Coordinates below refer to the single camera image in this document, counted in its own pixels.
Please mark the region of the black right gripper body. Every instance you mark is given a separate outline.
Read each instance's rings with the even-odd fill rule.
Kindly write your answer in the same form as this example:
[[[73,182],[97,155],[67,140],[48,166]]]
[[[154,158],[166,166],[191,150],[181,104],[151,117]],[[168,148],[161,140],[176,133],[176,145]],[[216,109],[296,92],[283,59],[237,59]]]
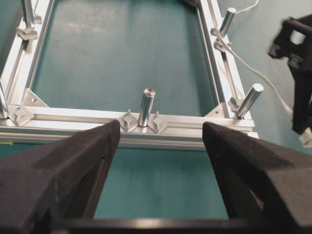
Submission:
[[[268,55],[288,58],[295,83],[292,129],[302,134],[312,128],[312,16],[284,20]]]

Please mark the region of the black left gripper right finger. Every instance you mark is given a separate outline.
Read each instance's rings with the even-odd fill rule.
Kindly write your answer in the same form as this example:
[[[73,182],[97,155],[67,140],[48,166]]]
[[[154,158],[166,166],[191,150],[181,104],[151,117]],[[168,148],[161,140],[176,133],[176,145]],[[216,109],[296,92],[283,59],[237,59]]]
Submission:
[[[202,140],[230,217],[206,221],[204,232],[311,233],[310,155],[211,122]]]

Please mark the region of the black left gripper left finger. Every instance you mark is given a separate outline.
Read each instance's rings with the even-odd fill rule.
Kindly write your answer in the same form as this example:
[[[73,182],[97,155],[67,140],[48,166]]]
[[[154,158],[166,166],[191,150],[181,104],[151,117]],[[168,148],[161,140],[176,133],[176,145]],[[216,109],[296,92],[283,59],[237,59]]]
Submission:
[[[104,234],[93,216],[120,141],[114,120],[0,161],[3,234]]]

